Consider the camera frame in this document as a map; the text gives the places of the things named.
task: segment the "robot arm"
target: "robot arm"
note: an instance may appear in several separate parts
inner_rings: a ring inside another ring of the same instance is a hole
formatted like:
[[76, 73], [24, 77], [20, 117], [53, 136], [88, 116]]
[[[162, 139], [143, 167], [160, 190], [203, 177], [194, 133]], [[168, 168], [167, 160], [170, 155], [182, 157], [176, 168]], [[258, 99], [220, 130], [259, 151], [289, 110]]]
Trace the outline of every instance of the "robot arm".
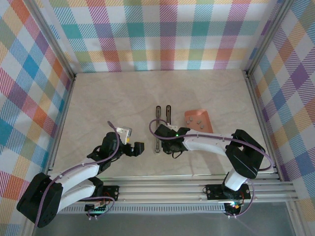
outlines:
[[[19, 200], [17, 210], [35, 223], [43, 193], [57, 176], [60, 178], [50, 186], [43, 202], [38, 223], [39, 228], [49, 224], [60, 210], [70, 204], [87, 197], [103, 196], [103, 182], [95, 176], [105, 171], [110, 167], [112, 161], [118, 160], [123, 154], [138, 156], [144, 151], [144, 143], [136, 142], [134, 147], [127, 143], [127, 137], [131, 134], [130, 130], [117, 128], [120, 134], [118, 142], [115, 132], [107, 133], [102, 145], [97, 146], [87, 156], [82, 162], [82, 167], [76, 168], [64, 176], [60, 176], [63, 172], [50, 175], [37, 174]], [[111, 156], [117, 145], [119, 146], [118, 151], [111, 159], [95, 163]]]
[[165, 153], [171, 153], [173, 156], [177, 152], [181, 154], [183, 151], [202, 150], [228, 157], [233, 169], [225, 177], [222, 189], [229, 196], [233, 196], [233, 194], [238, 195], [237, 191], [248, 178], [256, 178], [263, 159], [263, 155], [261, 153], [248, 146], [224, 139], [215, 140], [201, 137], [202, 135], [213, 135], [221, 136], [223, 138], [233, 138], [245, 141], [246, 143], [254, 145], [264, 151], [264, 148], [243, 130], [236, 130], [231, 136], [223, 136], [202, 133], [183, 127], [179, 128], [178, 131], [175, 131], [161, 124], [155, 131], [155, 134], [165, 138], [187, 135], [186, 137], [172, 140], [161, 139], [163, 151]]

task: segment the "pink tray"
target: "pink tray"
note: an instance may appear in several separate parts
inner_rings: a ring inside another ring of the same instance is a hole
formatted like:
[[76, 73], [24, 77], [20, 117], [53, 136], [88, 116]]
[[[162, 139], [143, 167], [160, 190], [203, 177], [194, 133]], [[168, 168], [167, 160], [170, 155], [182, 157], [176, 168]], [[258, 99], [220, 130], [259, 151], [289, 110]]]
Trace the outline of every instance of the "pink tray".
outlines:
[[205, 133], [213, 133], [209, 115], [205, 109], [186, 111], [185, 123], [187, 128]]

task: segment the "marble surface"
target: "marble surface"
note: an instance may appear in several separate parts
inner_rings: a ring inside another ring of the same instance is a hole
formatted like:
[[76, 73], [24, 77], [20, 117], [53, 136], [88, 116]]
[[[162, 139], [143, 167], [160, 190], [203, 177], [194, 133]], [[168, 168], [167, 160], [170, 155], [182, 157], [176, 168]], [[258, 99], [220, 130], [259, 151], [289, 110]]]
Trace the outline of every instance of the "marble surface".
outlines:
[[[206, 109], [214, 133], [246, 130], [265, 143], [241, 70], [147, 71], [78, 74], [67, 113], [54, 171], [62, 171], [101, 144], [115, 126], [132, 128], [130, 142], [144, 142], [138, 157], [122, 156], [102, 177], [157, 175], [222, 175], [231, 170], [227, 157], [201, 151], [184, 152], [178, 159], [155, 155], [155, 138], [148, 129], [156, 106], [172, 106], [172, 124], [185, 126], [184, 112]], [[267, 167], [263, 160], [261, 167]]]

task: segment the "white floor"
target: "white floor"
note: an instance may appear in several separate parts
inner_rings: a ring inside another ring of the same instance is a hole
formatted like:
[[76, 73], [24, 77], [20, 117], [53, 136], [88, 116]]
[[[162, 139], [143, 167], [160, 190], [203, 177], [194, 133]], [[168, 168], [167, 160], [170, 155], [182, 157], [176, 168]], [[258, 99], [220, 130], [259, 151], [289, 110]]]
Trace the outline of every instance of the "white floor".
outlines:
[[[65, 121], [54, 171], [62, 171], [101, 145], [110, 120], [133, 129], [130, 142], [144, 142], [138, 157], [122, 156], [102, 177], [222, 175], [231, 170], [227, 157], [184, 152], [178, 159], [154, 155], [148, 124], [156, 106], [172, 106], [172, 124], [185, 126], [184, 112], [206, 109], [215, 133], [244, 129], [265, 147], [241, 70], [148, 71], [79, 74]], [[262, 168], [269, 162], [264, 159]]]

